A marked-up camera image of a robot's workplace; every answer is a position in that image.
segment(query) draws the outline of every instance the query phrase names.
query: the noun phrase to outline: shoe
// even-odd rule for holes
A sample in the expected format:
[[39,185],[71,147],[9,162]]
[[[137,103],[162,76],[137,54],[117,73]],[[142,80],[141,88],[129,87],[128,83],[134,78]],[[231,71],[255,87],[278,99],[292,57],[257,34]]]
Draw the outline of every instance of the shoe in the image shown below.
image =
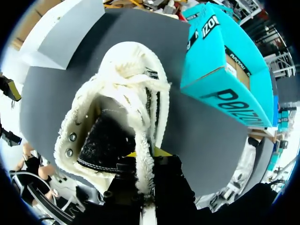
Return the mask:
[[136,152],[136,187],[152,190],[154,147],[161,147],[169,113],[165,71],[150,49],[136,42],[116,44],[99,71],[77,91],[55,144],[55,162],[103,194],[116,164]]

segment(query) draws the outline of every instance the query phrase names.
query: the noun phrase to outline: person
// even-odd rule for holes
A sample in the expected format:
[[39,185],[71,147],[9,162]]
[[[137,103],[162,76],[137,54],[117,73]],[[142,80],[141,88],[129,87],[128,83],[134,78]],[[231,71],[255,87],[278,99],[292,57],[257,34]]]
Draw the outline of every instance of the person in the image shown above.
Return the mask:
[[[20,162],[15,167],[13,172],[17,171],[26,171],[32,174],[39,176],[43,179],[47,184],[51,181],[52,175],[55,174],[55,169],[52,165],[40,166],[40,160],[33,156],[31,152],[33,151],[33,147],[27,142],[23,145],[23,157]],[[26,164],[26,170],[22,170],[24,164]],[[44,184],[40,179],[26,174],[17,175],[20,184],[24,188],[19,188],[16,181],[13,180],[13,186],[16,188],[17,192],[20,194],[21,198],[29,205],[34,206],[37,204],[37,201],[34,199],[30,191],[28,190],[28,185],[32,184],[34,188],[39,189],[47,199],[52,200],[52,195],[58,197],[58,193],[55,190],[49,190],[46,184]]]

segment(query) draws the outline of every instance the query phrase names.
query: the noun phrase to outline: cable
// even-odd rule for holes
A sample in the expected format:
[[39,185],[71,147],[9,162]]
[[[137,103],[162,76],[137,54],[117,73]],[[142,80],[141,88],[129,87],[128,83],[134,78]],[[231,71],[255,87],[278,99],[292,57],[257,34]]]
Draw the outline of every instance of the cable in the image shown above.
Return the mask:
[[269,185],[272,186],[272,185],[278,184],[278,183],[284,183],[285,184],[285,180],[275,180],[275,181],[272,181],[271,183],[269,183]]
[[[46,183],[46,181],[44,181],[42,178],[40,178],[39,176],[37,176],[37,175],[35,175],[35,174],[33,174],[33,173],[26,172],[26,171],[17,171],[17,172],[9,172],[9,174],[10,174],[10,175],[14,175],[14,176],[12,177],[12,180],[15,179],[15,176],[16,176],[16,175],[21,175],[21,174],[26,174],[26,175],[34,176],[34,177],[40,179],[40,180],[41,180],[41,181],[49,188],[49,190],[52,192],[51,187]],[[57,206],[57,204],[56,204],[56,198],[55,198],[55,196],[54,196],[53,193],[52,193],[52,197],[53,197],[54,205]]]

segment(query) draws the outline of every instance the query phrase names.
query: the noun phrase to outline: wooden surface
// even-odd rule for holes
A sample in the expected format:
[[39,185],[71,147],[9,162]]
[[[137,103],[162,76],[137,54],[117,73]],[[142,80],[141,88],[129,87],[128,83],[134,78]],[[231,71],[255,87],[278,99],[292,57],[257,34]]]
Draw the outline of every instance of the wooden surface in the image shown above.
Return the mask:
[[61,3],[61,0],[43,0],[37,3],[35,7],[33,7],[18,24],[18,28],[15,31],[15,35],[11,43],[13,48],[19,51],[26,37],[29,35],[30,31],[37,24],[37,22],[48,10],[59,3]]

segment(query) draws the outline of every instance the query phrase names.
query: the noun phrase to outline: yellow tape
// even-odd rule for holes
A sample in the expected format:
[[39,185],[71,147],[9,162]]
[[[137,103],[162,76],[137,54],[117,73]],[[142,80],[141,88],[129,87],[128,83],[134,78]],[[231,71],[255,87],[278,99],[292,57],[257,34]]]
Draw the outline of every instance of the yellow tape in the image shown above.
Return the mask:
[[9,86],[13,96],[15,97],[15,100],[19,101],[21,99],[21,95],[20,95],[18,89],[15,87],[15,82],[13,82],[13,81],[9,82],[8,86]]
[[[158,156],[172,156],[170,153],[155,147],[154,149],[154,157]],[[136,157],[136,152],[130,153],[127,157]]]

